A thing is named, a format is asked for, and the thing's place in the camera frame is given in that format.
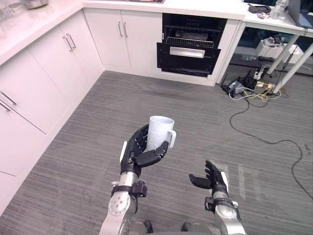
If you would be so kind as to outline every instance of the laptop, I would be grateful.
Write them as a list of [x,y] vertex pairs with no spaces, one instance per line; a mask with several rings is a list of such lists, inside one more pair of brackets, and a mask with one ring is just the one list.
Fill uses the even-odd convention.
[[298,27],[313,28],[313,13],[300,10],[301,0],[289,0],[288,12]]

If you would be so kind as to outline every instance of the cabinet handle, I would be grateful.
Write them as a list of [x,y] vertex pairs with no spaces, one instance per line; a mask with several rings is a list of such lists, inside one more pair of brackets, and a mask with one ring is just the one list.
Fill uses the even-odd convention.
[[123,26],[124,26],[125,37],[128,38],[127,31],[126,31],[126,22],[124,22]]
[[121,21],[118,22],[118,30],[121,37],[123,37],[122,31],[121,31]]
[[65,44],[67,45],[68,50],[69,50],[69,51],[73,51],[73,48],[72,48],[71,45],[69,44],[68,39],[67,39],[66,37],[64,37],[64,36],[63,36],[62,38],[63,38]]
[[205,50],[184,47],[170,47],[170,55],[204,58],[204,54]]
[[5,98],[7,98],[8,100],[10,100],[13,105],[16,105],[16,103],[15,103],[10,97],[8,97],[3,91],[0,91],[0,94],[4,95]]
[[67,36],[67,38],[69,39],[69,41],[72,42],[71,47],[72,47],[72,48],[76,48],[76,45],[75,45],[75,43],[74,43],[74,41],[73,41],[71,35],[70,35],[69,33],[67,33],[66,36]]
[[2,106],[7,112],[10,112],[10,110],[7,107],[5,107],[3,104],[0,103],[0,106]]

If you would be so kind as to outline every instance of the white cabinet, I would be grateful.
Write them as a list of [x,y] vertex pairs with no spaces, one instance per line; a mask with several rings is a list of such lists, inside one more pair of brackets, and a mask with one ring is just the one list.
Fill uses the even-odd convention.
[[157,68],[157,42],[162,42],[162,13],[121,10],[132,68],[142,74]]
[[9,188],[10,184],[12,184],[15,176],[8,175],[5,173],[0,172],[0,208],[1,208],[1,197]]
[[84,13],[102,64],[129,68],[130,61],[121,11],[86,8]]
[[45,134],[0,100],[0,171],[17,175]]
[[157,42],[162,42],[162,13],[84,9],[102,63],[157,69]]
[[71,44],[86,78],[94,84],[103,72],[103,68],[83,11],[62,22],[60,27]]
[[87,85],[69,40],[57,26],[28,47],[69,105]]
[[62,93],[26,49],[0,67],[0,100],[45,133],[67,108]]

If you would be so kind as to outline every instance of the oven rack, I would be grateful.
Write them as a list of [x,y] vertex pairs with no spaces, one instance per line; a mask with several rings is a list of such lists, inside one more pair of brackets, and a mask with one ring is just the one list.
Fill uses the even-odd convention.
[[177,46],[214,48],[214,42],[186,38],[167,37],[166,43]]

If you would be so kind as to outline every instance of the oven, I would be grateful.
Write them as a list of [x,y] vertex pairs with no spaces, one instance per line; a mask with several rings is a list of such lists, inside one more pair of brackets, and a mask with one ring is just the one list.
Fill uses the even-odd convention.
[[157,67],[162,71],[207,77],[220,54],[227,19],[163,13]]

